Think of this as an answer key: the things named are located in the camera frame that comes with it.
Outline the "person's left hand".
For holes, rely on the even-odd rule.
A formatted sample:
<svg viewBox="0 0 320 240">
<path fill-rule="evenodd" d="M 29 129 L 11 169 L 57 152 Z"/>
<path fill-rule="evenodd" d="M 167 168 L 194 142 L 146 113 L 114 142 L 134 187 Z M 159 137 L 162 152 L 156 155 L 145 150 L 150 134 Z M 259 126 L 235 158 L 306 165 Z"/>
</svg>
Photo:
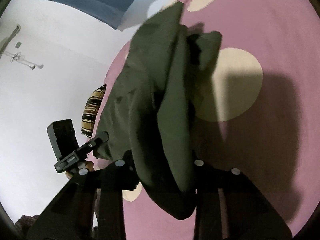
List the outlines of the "person's left hand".
<svg viewBox="0 0 320 240">
<path fill-rule="evenodd" d="M 68 179 L 71 179 L 75 174 L 86 175 L 92 171 L 94 171 L 93 162 L 86 160 L 70 166 L 65 172 L 65 175 Z"/>
</svg>

